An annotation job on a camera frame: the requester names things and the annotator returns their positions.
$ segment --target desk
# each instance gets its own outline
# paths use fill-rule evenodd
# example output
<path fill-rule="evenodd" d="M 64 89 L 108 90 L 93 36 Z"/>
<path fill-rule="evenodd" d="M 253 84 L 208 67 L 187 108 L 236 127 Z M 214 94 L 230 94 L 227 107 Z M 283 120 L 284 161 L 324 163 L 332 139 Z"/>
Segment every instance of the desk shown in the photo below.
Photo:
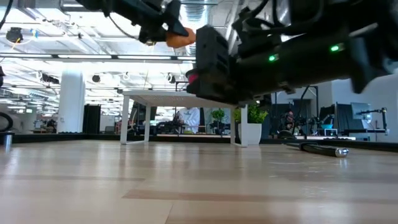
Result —
<path fill-rule="evenodd" d="M 129 119 L 129 101 L 134 100 L 146 107 L 151 106 L 181 106 L 181 107 L 202 107 L 202 108 L 230 108 L 231 109 L 231 144 L 235 144 L 235 120 L 234 120 L 234 109 L 235 106 L 219 103 L 216 101 L 205 100 L 198 98 L 193 94 L 189 94 L 185 91 L 155 91 L 155 90 L 133 90 L 123 92 L 123 112 L 122 112 L 122 127 L 120 135 L 121 144 L 139 143 L 149 141 L 149 125 L 150 125 L 150 110 L 146 111 L 145 114 L 145 134 L 144 140 L 139 142 L 127 142 L 127 121 Z M 248 123 L 248 109 L 247 107 L 242 109 L 242 130 Z M 242 144 L 241 146 L 248 146 L 246 141 L 246 134 L 242 131 Z"/>

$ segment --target ceiling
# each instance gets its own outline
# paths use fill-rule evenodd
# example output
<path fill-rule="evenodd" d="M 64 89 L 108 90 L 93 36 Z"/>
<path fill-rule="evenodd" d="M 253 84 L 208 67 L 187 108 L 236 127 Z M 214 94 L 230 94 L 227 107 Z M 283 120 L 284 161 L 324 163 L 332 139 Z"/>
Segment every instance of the ceiling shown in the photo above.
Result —
<path fill-rule="evenodd" d="M 122 34 L 101 12 L 87 12 L 74 0 L 63 2 L 63 6 L 74 9 L 63 11 L 56 1 L 45 6 L 37 3 L 35 8 L 13 7 L 7 21 L 0 30 L 0 52 L 12 54 L 79 54 L 79 55 L 178 55 L 189 56 L 192 48 L 172 49 L 165 43 L 154 46 L 144 45 Z M 226 35 L 231 18 L 235 17 L 237 4 L 234 0 L 203 0 L 202 9 L 206 10 L 207 23 Z M 246 1 L 251 7 L 258 1 Z M 5 6 L 0 8 L 4 15 Z M 194 29 L 201 27 L 203 20 L 196 22 L 181 11 L 181 21 Z M 138 35 L 139 26 L 130 25 L 130 21 L 112 14 L 115 22 L 128 34 Z M 23 41 L 15 44 L 6 39 L 11 27 L 22 28 Z M 101 104 L 103 111 L 121 111 L 122 95 L 120 89 L 148 89 L 175 91 L 175 84 L 169 83 L 167 76 L 176 81 L 186 81 L 185 73 L 193 68 L 193 60 L 66 60 L 52 58 L 0 58 L 0 64 L 6 77 L 1 91 L 0 103 L 9 107 L 35 106 L 40 113 L 54 114 L 58 108 L 60 85 L 44 83 L 43 74 L 62 81 L 62 72 L 68 67 L 82 70 L 86 80 L 86 103 Z M 92 81 L 93 75 L 99 75 L 101 81 Z"/>

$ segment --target fluorescent light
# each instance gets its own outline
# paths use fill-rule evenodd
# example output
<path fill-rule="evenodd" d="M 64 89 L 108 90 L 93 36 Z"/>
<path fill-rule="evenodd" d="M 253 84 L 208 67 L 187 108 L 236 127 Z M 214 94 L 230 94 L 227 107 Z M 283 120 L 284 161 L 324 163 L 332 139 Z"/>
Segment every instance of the fluorescent light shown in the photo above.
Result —
<path fill-rule="evenodd" d="M 58 55 L 59 58 L 112 59 L 110 55 Z"/>
<path fill-rule="evenodd" d="M 8 109 L 25 109 L 25 106 L 8 106 Z"/>
<path fill-rule="evenodd" d="M 170 60 L 170 56 L 129 56 L 119 55 L 119 59 L 136 59 L 136 60 Z"/>
<path fill-rule="evenodd" d="M 81 4 L 63 4 L 63 7 L 83 7 Z"/>
<path fill-rule="evenodd" d="M 0 54 L 0 57 L 15 57 L 15 58 L 52 58 L 52 55 L 46 55 L 46 54 Z"/>
<path fill-rule="evenodd" d="M 179 60 L 196 60 L 196 57 L 189 57 L 189 56 L 182 56 L 182 57 L 177 57 Z"/>

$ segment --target ventilation duct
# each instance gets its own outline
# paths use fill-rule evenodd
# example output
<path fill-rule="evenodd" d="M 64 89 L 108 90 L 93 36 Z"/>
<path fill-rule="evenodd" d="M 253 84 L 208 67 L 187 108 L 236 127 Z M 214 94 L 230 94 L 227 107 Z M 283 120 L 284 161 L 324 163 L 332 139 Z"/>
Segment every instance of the ventilation duct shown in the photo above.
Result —
<path fill-rule="evenodd" d="M 198 0 L 185 0 L 185 4 L 181 6 L 181 19 L 185 27 L 191 28 L 195 33 L 196 30 L 208 24 L 210 7 L 208 5 L 198 4 Z M 188 55 L 194 56 L 196 53 L 196 45 L 192 44 L 185 47 Z"/>

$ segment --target light wood floor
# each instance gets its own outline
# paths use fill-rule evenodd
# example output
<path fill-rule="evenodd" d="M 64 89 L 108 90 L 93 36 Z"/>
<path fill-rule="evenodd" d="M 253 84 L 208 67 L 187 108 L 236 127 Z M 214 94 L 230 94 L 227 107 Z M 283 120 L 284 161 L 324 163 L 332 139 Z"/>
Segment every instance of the light wood floor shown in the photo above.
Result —
<path fill-rule="evenodd" d="M 398 154 L 67 141 L 0 152 L 1 224 L 398 223 Z"/>

